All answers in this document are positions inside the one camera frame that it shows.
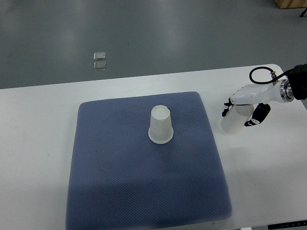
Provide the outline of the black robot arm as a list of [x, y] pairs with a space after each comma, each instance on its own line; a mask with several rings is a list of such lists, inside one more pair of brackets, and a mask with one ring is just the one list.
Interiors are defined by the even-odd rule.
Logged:
[[297, 100], [305, 100], [307, 98], [307, 65], [297, 65], [285, 72], [289, 80], [294, 97]]

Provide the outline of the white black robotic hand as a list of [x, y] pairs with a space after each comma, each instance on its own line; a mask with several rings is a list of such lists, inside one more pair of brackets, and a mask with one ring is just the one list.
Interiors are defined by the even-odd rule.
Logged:
[[251, 118], [244, 123], [244, 126], [250, 127], [261, 124], [269, 114], [271, 107], [269, 102], [276, 101], [279, 103], [288, 103], [294, 100], [292, 88], [288, 80], [283, 79], [269, 84], [248, 84], [234, 93], [224, 103], [222, 117], [230, 109], [237, 106], [257, 105]]

